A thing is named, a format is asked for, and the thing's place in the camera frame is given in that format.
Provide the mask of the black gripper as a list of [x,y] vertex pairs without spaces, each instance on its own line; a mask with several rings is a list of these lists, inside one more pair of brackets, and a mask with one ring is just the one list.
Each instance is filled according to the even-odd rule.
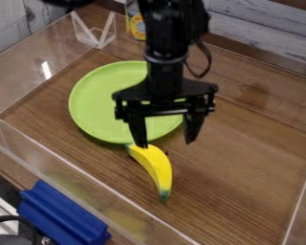
[[135,145],[147,148],[144,118],[170,115],[183,116],[184,143],[190,144],[198,134],[204,117],[214,111],[218,85],[182,78],[176,86],[154,90],[147,78],[138,84],[111,94],[114,117],[128,123]]

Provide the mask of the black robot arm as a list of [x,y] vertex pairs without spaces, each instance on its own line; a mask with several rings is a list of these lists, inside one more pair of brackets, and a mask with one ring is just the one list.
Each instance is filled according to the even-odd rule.
[[147,117],[183,117],[184,142],[191,143],[214,111],[218,85],[203,82],[204,73],[183,77],[190,69],[188,47],[196,45],[202,54],[211,54],[200,42],[207,33],[208,14],[200,0],[136,0],[144,24],[143,59],[147,74],[143,80],[111,94],[114,117],[128,124],[135,145],[147,147]]

